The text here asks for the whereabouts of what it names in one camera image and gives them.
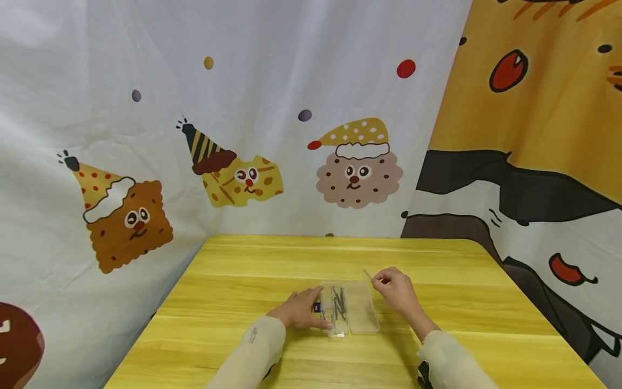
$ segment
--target white backdrop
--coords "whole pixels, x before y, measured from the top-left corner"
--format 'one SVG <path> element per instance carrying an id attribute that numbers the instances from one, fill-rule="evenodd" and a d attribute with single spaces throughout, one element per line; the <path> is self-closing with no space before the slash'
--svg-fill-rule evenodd
<path id="1" fill-rule="evenodd" d="M 469 5 L 0 3 L 8 387 L 102 386 L 210 235 L 398 237 Z"/>

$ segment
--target clear plastic box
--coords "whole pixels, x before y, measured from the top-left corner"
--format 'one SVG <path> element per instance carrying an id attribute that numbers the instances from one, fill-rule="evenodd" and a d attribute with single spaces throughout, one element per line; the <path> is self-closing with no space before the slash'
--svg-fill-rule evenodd
<path id="1" fill-rule="evenodd" d="M 380 325 L 367 281 L 324 281 L 320 315 L 333 324 L 329 337 L 375 334 Z"/>

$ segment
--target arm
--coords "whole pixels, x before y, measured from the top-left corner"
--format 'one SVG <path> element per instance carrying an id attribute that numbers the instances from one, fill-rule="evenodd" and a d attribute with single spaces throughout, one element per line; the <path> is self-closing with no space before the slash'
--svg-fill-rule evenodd
<path id="1" fill-rule="evenodd" d="M 256 389 L 281 358 L 288 327 L 329 329 L 331 324 L 311 313 L 322 287 L 294 292 L 286 302 L 260 317 L 218 369 L 205 389 Z"/>
<path id="2" fill-rule="evenodd" d="M 281 358 L 285 325 L 273 317 L 260 317 L 225 360 L 206 389 L 255 389 Z"/>
<path id="3" fill-rule="evenodd" d="M 450 334 L 425 313 L 410 277 L 396 268 L 382 270 L 371 280 L 389 305 L 408 322 L 423 347 L 418 356 L 430 367 L 434 389 L 496 389 L 494 381 Z"/>

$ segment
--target yellow polka dot hat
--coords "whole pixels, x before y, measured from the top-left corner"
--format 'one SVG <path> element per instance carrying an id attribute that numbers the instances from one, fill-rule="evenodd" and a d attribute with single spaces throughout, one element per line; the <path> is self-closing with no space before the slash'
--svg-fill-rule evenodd
<path id="1" fill-rule="evenodd" d="M 122 206 L 123 199 L 136 183 L 130 177 L 121 177 L 97 167 L 78 162 L 76 157 L 59 154 L 61 163 L 65 164 L 75 176 L 84 198 L 83 218 L 87 223 L 109 216 Z"/>
<path id="2" fill-rule="evenodd" d="M 307 148 L 320 146 L 335 146 L 335 154 L 347 159 L 376 158 L 389 152 L 389 134 L 382 120 L 366 118 L 333 128 Z"/>

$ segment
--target purple dot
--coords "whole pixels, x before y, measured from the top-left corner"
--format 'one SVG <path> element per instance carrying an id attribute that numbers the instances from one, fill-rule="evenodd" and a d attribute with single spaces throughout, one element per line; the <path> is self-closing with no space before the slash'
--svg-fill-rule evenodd
<path id="1" fill-rule="evenodd" d="M 298 120 L 300 120 L 300 121 L 307 121 L 310 118 L 311 118 L 311 111 L 309 111 L 309 110 L 302 110 L 298 114 Z"/>
<path id="2" fill-rule="evenodd" d="M 134 89 L 132 91 L 132 100 L 134 100 L 136 103 L 141 100 L 141 97 L 141 92 L 139 92 L 137 89 Z"/>

